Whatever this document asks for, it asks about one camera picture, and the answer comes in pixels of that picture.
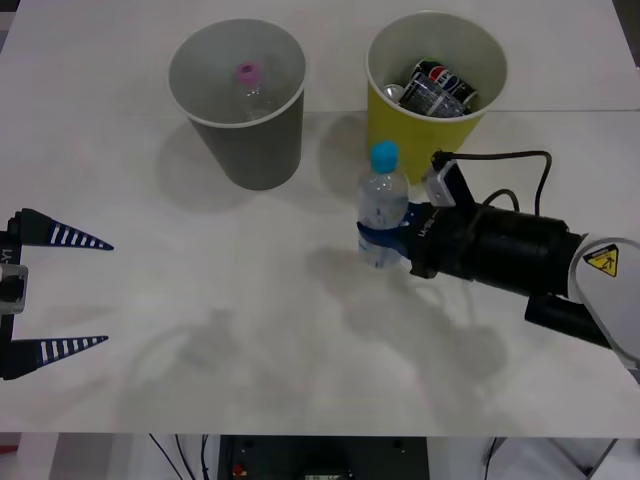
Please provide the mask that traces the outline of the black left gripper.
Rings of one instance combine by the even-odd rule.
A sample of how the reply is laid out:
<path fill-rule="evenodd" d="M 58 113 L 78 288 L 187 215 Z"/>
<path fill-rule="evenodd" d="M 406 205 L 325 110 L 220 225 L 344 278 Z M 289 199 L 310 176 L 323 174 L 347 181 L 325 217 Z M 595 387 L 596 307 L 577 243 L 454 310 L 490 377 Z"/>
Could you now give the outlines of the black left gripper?
<path fill-rule="evenodd" d="M 24 245 L 113 251 L 94 235 L 33 209 L 19 211 Z M 106 342 L 108 336 L 12 340 L 14 316 L 23 311 L 23 266 L 15 220 L 1 231 L 1 378 L 15 380 L 40 368 Z"/>

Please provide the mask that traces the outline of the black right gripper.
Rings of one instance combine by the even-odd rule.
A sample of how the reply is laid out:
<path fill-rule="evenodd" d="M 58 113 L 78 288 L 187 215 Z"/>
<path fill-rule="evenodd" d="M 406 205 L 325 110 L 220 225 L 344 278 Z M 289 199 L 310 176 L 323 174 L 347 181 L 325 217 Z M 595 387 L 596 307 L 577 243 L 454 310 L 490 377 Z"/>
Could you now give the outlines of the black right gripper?
<path fill-rule="evenodd" d="M 357 223 L 359 234 L 369 243 L 397 252 L 409 259 L 410 274 L 432 279 L 442 273 L 464 280 L 481 280 L 482 270 L 474 264 L 477 224 L 484 207 L 434 207 L 410 202 L 405 224 L 375 229 Z"/>

